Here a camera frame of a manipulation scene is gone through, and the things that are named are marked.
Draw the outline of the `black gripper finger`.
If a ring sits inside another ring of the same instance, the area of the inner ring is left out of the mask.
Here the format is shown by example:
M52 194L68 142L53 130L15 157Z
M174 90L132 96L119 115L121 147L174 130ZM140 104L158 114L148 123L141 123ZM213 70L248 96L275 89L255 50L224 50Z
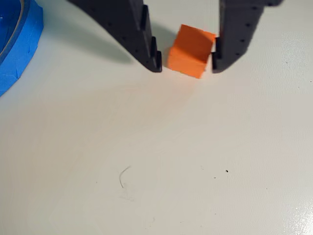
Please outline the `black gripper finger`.
M162 72L162 55L152 35L149 9L142 0L71 0L100 24L139 63Z
M265 7L277 7L282 0L219 1L219 36L212 53L212 72L220 73L243 56L251 42Z

